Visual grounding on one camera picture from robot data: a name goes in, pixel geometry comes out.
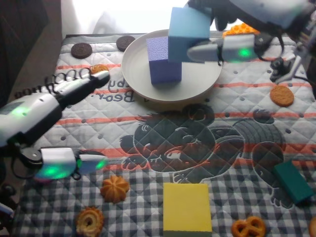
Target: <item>white plate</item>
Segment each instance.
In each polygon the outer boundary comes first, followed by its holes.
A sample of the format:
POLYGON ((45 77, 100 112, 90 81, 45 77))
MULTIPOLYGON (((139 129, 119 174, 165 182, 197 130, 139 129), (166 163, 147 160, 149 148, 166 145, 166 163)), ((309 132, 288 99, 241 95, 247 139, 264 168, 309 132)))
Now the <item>white plate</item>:
POLYGON ((221 73, 222 67, 217 62, 182 63, 180 83, 152 85, 146 39, 164 36, 168 36, 168 30, 145 34, 126 49, 121 67, 128 85, 140 96, 155 102, 184 101, 205 93, 221 73))

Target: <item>dark wall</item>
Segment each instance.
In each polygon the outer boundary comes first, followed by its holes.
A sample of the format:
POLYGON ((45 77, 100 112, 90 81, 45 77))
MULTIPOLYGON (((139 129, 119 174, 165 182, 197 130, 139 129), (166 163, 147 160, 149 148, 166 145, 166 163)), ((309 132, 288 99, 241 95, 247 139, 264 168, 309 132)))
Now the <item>dark wall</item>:
POLYGON ((0 106, 47 23, 42 0, 0 0, 0 106))

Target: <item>coiled black wire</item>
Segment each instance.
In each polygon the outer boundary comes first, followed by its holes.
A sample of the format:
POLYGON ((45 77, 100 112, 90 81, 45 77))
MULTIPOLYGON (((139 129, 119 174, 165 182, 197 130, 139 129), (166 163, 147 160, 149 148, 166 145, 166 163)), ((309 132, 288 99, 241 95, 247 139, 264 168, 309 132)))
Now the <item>coiled black wire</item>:
POLYGON ((77 80, 77 79, 83 79, 82 78, 82 72, 85 70, 89 77, 91 76, 91 70, 90 68, 82 68, 80 69, 79 73, 75 69, 71 69, 66 73, 59 73, 57 75, 52 74, 51 75, 51 80, 49 77, 45 77, 44 79, 44 85, 38 85, 36 87, 31 87, 31 88, 25 88, 22 91, 18 91, 14 94, 16 99, 19 99, 25 95, 31 95, 33 93, 42 93, 42 88, 45 87, 50 94, 58 94, 58 91, 55 90, 55 85, 60 84, 61 82, 64 81, 72 81, 72 80, 77 80))

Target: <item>green block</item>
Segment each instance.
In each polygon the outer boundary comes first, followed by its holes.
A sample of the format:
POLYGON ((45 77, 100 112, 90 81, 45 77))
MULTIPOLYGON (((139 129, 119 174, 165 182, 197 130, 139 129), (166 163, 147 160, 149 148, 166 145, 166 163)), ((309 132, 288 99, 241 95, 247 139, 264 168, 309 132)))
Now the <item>green block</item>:
POLYGON ((276 165, 273 168, 273 174, 277 177, 295 204, 314 195, 311 187, 292 164, 292 161, 276 165))

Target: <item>blue cube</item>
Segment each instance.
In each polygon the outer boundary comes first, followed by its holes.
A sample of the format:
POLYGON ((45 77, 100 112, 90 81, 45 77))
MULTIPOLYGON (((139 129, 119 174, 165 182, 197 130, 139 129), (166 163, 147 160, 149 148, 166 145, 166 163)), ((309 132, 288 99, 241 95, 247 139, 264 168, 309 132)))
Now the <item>blue cube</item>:
POLYGON ((210 16, 190 7, 174 7, 169 27, 169 61, 192 62, 187 50, 210 37, 210 16))
POLYGON ((182 64, 168 62, 168 37, 146 41, 152 84, 181 81, 182 64))

